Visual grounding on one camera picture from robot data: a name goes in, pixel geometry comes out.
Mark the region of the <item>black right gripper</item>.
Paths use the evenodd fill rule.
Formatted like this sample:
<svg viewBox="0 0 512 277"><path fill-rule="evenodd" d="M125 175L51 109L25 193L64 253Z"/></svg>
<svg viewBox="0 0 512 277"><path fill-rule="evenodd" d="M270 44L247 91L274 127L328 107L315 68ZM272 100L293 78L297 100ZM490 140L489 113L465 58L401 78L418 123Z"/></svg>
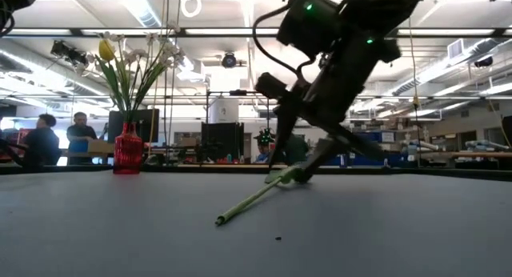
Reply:
<svg viewBox="0 0 512 277"><path fill-rule="evenodd" d="M256 83L255 89L267 98L278 101L274 112L278 117L275 147L270 154L269 168L283 159L286 144L298 118L314 126L338 125L356 97L364 90L364 84L376 66L374 56L342 57L327 59L313 82L302 73L304 62L294 69L296 80L288 89L279 78L266 72ZM357 136L344 127L336 133L321 138L314 153L299 167L298 182L307 183L315 171L336 155L348 153L363 155L368 159L384 160L384 151L376 143Z"/></svg>

